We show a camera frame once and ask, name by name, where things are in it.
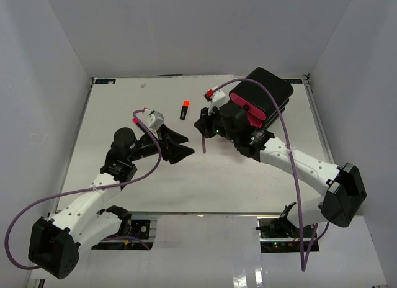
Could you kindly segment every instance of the black box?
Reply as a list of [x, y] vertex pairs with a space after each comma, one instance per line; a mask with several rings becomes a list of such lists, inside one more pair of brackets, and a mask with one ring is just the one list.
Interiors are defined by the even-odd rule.
[[[271, 93], [279, 109], [282, 112], [285, 110], [285, 105], [293, 94], [290, 83], [259, 67], [246, 78], [261, 83]], [[256, 127], [266, 128], [278, 116], [266, 92], [253, 83], [240, 82], [230, 91], [229, 98], [247, 111], [248, 120]]]

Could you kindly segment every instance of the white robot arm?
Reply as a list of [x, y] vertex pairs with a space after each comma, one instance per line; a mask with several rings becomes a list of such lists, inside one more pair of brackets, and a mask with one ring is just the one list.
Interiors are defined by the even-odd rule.
[[[227, 101], [222, 90], [214, 92], [214, 89], [204, 95], [210, 106], [201, 110], [200, 118], [194, 124], [202, 136], [222, 136], [234, 143], [242, 155], [291, 175], [289, 154], [292, 152], [298, 178], [320, 194], [302, 203], [303, 226], [325, 221], [340, 227], [349, 226], [367, 196], [358, 168], [350, 163], [340, 167], [317, 160], [299, 150], [289, 150], [266, 127], [250, 123], [247, 113], [249, 107]], [[294, 232], [299, 227], [295, 203], [286, 206], [272, 225], [276, 237], [277, 232], [285, 234], [286, 229], [287, 232]]]
[[[181, 145], [188, 141], [187, 137], [164, 125], [162, 114], [149, 109], [145, 109], [145, 114], [147, 126], [157, 134], [164, 161], [175, 164], [194, 152]], [[130, 128], [117, 130], [105, 163], [90, 186], [92, 191], [80, 194], [51, 218], [40, 218], [35, 222], [29, 260], [63, 279], [75, 268], [79, 255], [104, 238], [128, 236], [131, 213], [115, 205], [105, 209], [105, 204], [123, 190], [123, 183], [132, 180], [137, 171], [133, 162], [155, 154], [158, 154], [158, 148], [148, 134], [137, 140]], [[114, 187], [103, 189], [108, 185]]]

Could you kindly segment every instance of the cable tie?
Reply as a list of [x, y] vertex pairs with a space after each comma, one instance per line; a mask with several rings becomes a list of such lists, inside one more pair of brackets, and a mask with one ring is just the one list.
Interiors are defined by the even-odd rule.
[[295, 148], [295, 147], [293, 147], [293, 146], [291, 146], [291, 148], [287, 148], [288, 155], [289, 155], [290, 153], [292, 153], [292, 154], [293, 154], [293, 151], [294, 151], [294, 150], [296, 150], [296, 148]]
[[95, 184], [92, 184], [92, 191], [99, 192], [99, 190], [97, 189], [97, 186]]

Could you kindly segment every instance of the white wall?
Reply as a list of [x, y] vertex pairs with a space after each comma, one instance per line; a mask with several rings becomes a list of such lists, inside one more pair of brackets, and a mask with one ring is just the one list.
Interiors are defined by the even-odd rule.
[[[89, 78], [47, 0], [0, 0], [0, 237], [12, 218], [59, 187]], [[11, 234], [28, 264], [30, 229], [49, 204], [33, 208]], [[23, 287], [26, 271], [0, 248], [0, 286]]]
[[364, 217], [397, 287], [397, 0], [352, 0], [313, 71], [332, 153], [362, 173]]
[[49, 0], [89, 76], [312, 72], [350, 0]]

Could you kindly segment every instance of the white table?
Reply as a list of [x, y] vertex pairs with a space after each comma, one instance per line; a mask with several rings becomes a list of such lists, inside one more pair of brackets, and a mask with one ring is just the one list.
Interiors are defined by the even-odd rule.
[[[193, 127], [206, 106], [204, 92], [232, 76], [117, 79], [94, 85], [76, 142], [63, 191], [87, 187], [104, 162], [114, 132], [131, 127], [132, 112], [149, 107], [164, 114], [169, 128], [189, 138], [195, 154], [178, 164], [161, 163], [148, 179], [126, 187], [109, 205], [149, 212], [278, 213], [296, 199], [292, 177], [241, 156], [221, 138], [207, 140]], [[320, 160], [329, 160], [326, 142], [304, 84], [294, 84], [284, 112], [292, 145]], [[190, 100], [185, 121], [183, 100]], [[270, 131], [283, 138], [280, 122]], [[136, 162], [137, 176], [155, 156]], [[303, 199], [317, 196], [301, 184]], [[63, 198], [62, 209], [74, 197]], [[32, 279], [48, 287], [371, 287], [385, 278], [362, 217], [349, 228], [331, 226], [311, 254], [306, 273], [298, 253], [261, 254], [255, 217], [229, 215], [163, 216], [151, 251], [92, 250], [73, 273], [57, 280], [41, 270]]]
[[[143, 133], [131, 122], [132, 112], [149, 107], [160, 111], [166, 125], [189, 138], [195, 153], [175, 165], [162, 162], [150, 178], [124, 189], [109, 205], [141, 212], [282, 212], [296, 199], [293, 179], [285, 172], [245, 158], [220, 137], [202, 139], [193, 123], [207, 106], [203, 95], [208, 88], [232, 79], [230, 76], [196, 78], [118, 79], [115, 84], [94, 85], [74, 149], [63, 192], [87, 187], [121, 127], [130, 127], [137, 137]], [[228, 86], [228, 92], [234, 86]], [[284, 112], [292, 145], [325, 160], [308, 96], [303, 84], [294, 85], [294, 94]], [[185, 120], [179, 119], [182, 103], [190, 101]], [[281, 124], [269, 129], [283, 138]], [[137, 161], [136, 177], [154, 165], [155, 156]], [[318, 195], [302, 183], [303, 199]], [[76, 196], [64, 197], [65, 208]]]

